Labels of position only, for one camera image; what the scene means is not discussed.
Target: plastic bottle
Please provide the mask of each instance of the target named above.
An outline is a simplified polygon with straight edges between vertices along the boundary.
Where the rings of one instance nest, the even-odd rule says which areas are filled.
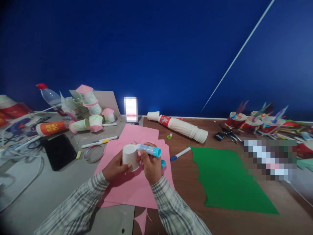
[[[61,97],[55,93],[53,90],[50,90],[46,84],[39,83],[36,85],[41,91],[41,95],[44,98],[44,100],[50,105],[50,106],[56,106],[54,110],[58,112],[60,116],[63,117],[64,120],[71,119],[63,110],[61,105]]]

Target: pink paper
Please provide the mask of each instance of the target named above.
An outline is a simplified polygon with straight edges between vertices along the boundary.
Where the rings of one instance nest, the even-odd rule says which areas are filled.
[[[122,134],[119,137],[119,141],[124,142],[135,140],[137,142],[136,139],[158,140],[159,130],[138,125],[126,124]]]
[[[166,167],[163,169],[163,174],[174,187],[171,174],[169,147],[165,144],[164,140],[155,140],[153,142],[162,150],[161,158],[167,162]],[[122,142],[120,140],[110,140],[105,148],[105,154],[100,160],[95,174],[100,172],[125,145],[130,143],[131,141]],[[107,202],[157,209],[157,204],[151,187],[143,172],[143,165],[134,172],[120,174],[110,183],[103,198],[98,203],[98,206],[110,206]]]
[[[146,219],[147,219],[148,209],[146,208],[141,215],[138,215],[134,220],[139,224],[142,235],[144,235],[144,231],[146,229]]]

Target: wooden table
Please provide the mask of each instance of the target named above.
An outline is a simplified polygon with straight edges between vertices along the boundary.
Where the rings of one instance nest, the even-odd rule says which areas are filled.
[[[198,126],[209,132],[204,144],[200,144],[193,139],[185,137],[158,122],[148,121],[144,118],[143,126],[159,130],[159,139],[165,139],[165,143],[170,147],[170,155],[174,156],[187,146],[205,147],[215,149],[227,149],[235,151],[238,156],[245,161],[244,149],[242,145],[237,145],[230,139],[225,138],[221,142],[215,140],[213,136],[221,132],[218,125],[222,125],[223,120],[207,119],[184,119],[191,124]],[[262,137],[252,134],[242,134],[242,139],[260,139]],[[206,193],[202,185],[197,181],[199,170],[192,161],[192,151],[184,154],[171,164],[172,176],[175,190],[187,203],[187,205],[205,222],[213,235],[219,234],[311,234],[313,233],[313,209],[309,206],[286,182],[280,181],[259,181],[259,185],[275,205],[280,215],[261,214],[246,211],[236,211],[205,207]],[[135,217],[140,215],[145,208],[136,207]],[[145,233],[146,234],[166,234],[160,221],[158,211],[148,208]],[[133,234],[141,234],[139,224],[134,221]]]

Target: blue glue stick cap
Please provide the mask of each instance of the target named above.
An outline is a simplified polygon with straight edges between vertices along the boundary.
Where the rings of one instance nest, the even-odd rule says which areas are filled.
[[[164,168],[166,166],[166,161],[162,159],[161,163],[162,163],[162,168]]]
[[[159,149],[159,148],[154,148],[152,155],[153,155],[153,156],[156,156],[156,157],[161,157],[161,152],[162,152],[161,149]]]

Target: phone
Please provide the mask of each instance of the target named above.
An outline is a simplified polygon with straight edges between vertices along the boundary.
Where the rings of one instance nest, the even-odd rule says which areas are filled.
[[[44,140],[42,144],[53,171],[62,169],[76,158],[77,153],[65,134],[52,140]]]

